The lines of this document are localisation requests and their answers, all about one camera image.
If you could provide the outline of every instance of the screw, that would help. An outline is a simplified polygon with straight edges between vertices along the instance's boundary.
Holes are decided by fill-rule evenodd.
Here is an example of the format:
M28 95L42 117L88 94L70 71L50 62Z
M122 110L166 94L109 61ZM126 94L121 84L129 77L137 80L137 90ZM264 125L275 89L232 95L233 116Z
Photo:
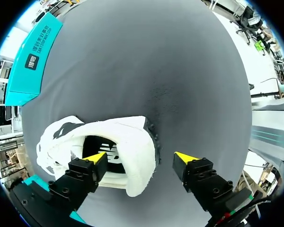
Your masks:
M218 194L218 193L219 193L219 189L214 188L214 189L213 189L213 193L214 193L214 194Z
M202 179L203 177L205 177L204 174L199 174L199 175L198 175L198 178L199 178L199 179Z
M21 203L23 204L23 206L27 205L27 200L22 200Z
M211 175L211 176L217 175L217 171L216 171L215 169L213 169L213 170L210 172L210 175Z
M70 190L69 190L68 188L63 188L63 189L62 189L62 192L63 192L64 194L67 194L69 191L70 191Z

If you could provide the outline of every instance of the shoe opening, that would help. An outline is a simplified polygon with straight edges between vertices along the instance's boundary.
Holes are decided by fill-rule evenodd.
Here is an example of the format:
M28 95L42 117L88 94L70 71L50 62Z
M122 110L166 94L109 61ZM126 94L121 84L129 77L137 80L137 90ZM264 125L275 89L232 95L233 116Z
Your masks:
M124 167L118 155L116 143L100 136L87 136L83 144L82 158L96 155L101 152L107 153L107 170L116 174L125 174Z

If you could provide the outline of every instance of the green object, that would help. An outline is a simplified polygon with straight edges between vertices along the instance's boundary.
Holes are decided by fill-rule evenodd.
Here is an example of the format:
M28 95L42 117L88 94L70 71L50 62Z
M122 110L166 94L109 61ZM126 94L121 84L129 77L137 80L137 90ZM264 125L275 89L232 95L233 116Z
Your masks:
M262 51L264 50L264 44L263 42L260 40L258 42L255 43L255 48L257 49L257 51Z
M248 199L249 199L250 201L246 200L246 202L244 202L244 203L241 204L239 207L237 207L235 210L233 210L232 212L230 212L230 215L233 215L235 212L237 212L238 210L240 210L241 208L243 208L244 206L246 206L247 204L249 204L249 203L254 199L254 197L253 197L252 195L250 195L250 196L248 197Z

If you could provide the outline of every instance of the cable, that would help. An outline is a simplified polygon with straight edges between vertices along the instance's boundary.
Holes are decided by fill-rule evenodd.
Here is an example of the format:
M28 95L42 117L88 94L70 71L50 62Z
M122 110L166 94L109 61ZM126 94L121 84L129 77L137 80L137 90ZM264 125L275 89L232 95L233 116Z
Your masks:
M251 186L249 185L249 183L248 183L248 181L247 181L247 179L246 179L246 176L245 176L245 174L244 174L244 171L242 171L242 175L243 175L243 178L244 178L244 180L245 180L245 183L246 183L248 189L251 190L251 194L252 194L252 196L254 196L254 192L252 191ZM260 213L259 207L258 207L257 205L256 205L256 211L257 211L257 215L258 215L258 217L259 217L259 219L260 219L260 218L261 218L261 213Z
M253 165L248 165L248 164L244 164L245 166L251 166L251 167L258 167L258 168L266 168L266 166L253 166Z
M262 83L264 83L265 81L268 81L268 80L270 80L270 79L277 79L277 80L278 80L278 78L272 77L272 78L269 78L269 79L263 80L263 81L262 81L262 82L260 82L259 84L262 84Z
M233 219L235 219L238 215L242 214L245 210L252 208L253 206L259 205L261 203L265 203L265 202L271 202L271 196L267 196L265 198L259 199L259 200L253 200L251 201L249 204L247 204L245 207L242 207L240 210L238 210L237 212L235 212L233 215L231 215L229 218L227 218L225 221L226 222L230 222Z

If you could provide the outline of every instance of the white wall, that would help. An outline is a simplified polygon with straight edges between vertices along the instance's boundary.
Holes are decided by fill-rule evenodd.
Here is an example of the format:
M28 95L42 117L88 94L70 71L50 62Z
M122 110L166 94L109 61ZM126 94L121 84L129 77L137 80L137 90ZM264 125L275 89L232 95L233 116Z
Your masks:
M15 59L16 54L26 36L26 32L13 27L0 48L0 55L10 59Z
M24 39L33 28L31 22L36 18L36 13L40 8L40 3L34 2L18 19L0 48L1 56L15 59Z
M37 17L37 12L41 8L39 2L34 2L18 19L18 23L27 31L33 29L32 21Z
M249 174L249 176L258 183L263 172L263 168L253 167L253 166L262 166L266 161L261 158L259 155L253 152L248 152L245 164L252 166L244 166L244 170Z

